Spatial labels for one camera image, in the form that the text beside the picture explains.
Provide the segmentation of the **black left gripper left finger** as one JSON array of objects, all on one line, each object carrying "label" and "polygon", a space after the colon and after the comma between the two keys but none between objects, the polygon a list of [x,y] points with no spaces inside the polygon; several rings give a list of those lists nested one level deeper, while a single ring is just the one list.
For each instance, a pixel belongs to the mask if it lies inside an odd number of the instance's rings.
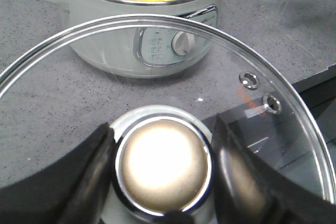
[{"label": "black left gripper left finger", "polygon": [[1,188],[1,223],[100,223],[114,147],[113,129],[101,124],[58,161]]}]

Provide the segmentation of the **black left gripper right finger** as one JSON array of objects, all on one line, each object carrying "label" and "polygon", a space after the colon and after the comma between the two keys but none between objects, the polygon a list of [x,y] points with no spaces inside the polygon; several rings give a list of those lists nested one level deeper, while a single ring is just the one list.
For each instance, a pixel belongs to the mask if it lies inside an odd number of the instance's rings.
[{"label": "black left gripper right finger", "polygon": [[212,135],[218,223],[335,223],[335,205],[282,176],[216,118]]}]

